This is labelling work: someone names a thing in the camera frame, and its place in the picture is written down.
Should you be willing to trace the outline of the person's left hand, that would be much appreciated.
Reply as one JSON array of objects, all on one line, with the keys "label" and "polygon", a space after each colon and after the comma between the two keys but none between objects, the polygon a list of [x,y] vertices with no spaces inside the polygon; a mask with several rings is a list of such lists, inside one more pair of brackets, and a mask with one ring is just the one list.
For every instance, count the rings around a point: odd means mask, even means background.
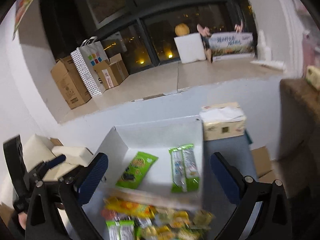
[{"label": "person's left hand", "polygon": [[26,225],[27,225],[27,214],[25,212],[19,213],[18,214],[18,221],[19,221],[21,228],[23,230],[25,230]]}]

